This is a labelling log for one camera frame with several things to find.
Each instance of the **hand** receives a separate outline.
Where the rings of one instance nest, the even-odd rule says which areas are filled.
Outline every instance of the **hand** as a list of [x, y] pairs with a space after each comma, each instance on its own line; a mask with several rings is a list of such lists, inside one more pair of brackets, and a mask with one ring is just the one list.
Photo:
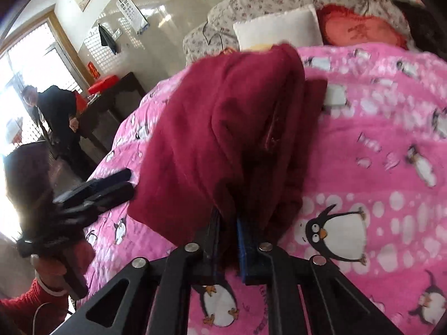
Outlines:
[[72, 118], [70, 120], [70, 128], [72, 129], [73, 132], [76, 132], [78, 130], [78, 128], [79, 128], [79, 121], [78, 121], [78, 119], [76, 117]]
[[[73, 252], [78, 260], [79, 271], [84, 275], [95, 258], [95, 251], [91, 244], [84, 239], [76, 243]], [[66, 273], [66, 268], [62, 263], [53, 258], [40, 258], [38, 255], [32, 255], [31, 264], [39, 273], [44, 285], [50, 290], [63, 290], [63, 275]]]

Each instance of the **black jacket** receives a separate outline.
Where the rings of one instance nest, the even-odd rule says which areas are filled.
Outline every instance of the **black jacket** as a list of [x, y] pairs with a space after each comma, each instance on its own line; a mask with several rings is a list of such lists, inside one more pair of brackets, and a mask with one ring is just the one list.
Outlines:
[[39, 93], [37, 107], [63, 148], [69, 148], [73, 142], [79, 141], [79, 135], [70, 128], [70, 119], [76, 117], [76, 96], [73, 92], [51, 86]]

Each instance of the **red cushion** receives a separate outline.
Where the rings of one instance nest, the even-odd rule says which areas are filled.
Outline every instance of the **red cushion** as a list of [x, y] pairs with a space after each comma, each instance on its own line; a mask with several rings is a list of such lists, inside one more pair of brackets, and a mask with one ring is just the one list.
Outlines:
[[375, 42], [407, 49], [405, 37], [377, 16], [360, 16], [346, 7], [331, 4], [319, 11], [318, 18], [321, 33], [330, 45]]
[[91, 95], [94, 95], [98, 92], [102, 92], [103, 90], [110, 88], [111, 86], [114, 86], [118, 82], [119, 78], [116, 75], [108, 75], [107, 77], [100, 79], [95, 84], [93, 84], [89, 88], [89, 93]]

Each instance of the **elderly man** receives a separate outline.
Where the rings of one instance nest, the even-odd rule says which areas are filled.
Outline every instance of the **elderly man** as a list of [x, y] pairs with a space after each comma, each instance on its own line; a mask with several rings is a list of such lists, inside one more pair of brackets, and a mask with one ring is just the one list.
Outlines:
[[56, 86], [38, 93], [35, 87], [27, 86], [22, 91], [22, 97], [27, 105], [35, 107], [33, 114], [36, 121], [41, 124], [40, 113], [45, 118], [52, 132], [51, 144], [57, 153], [67, 161], [76, 175], [82, 180], [88, 180], [96, 164], [79, 146], [75, 94]]

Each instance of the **red sweater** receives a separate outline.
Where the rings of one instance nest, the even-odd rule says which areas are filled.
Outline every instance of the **red sweater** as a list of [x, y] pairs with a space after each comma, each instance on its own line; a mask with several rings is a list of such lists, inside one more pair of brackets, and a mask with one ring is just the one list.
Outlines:
[[35, 335], [48, 335], [65, 319], [68, 310], [68, 295], [61, 297], [46, 293], [34, 279], [31, 288], [18, 298], [0, 301], [5, 313], [26, 335], [32, 334], [33, 318], [37, 308], [43, 306], [36, 317]]

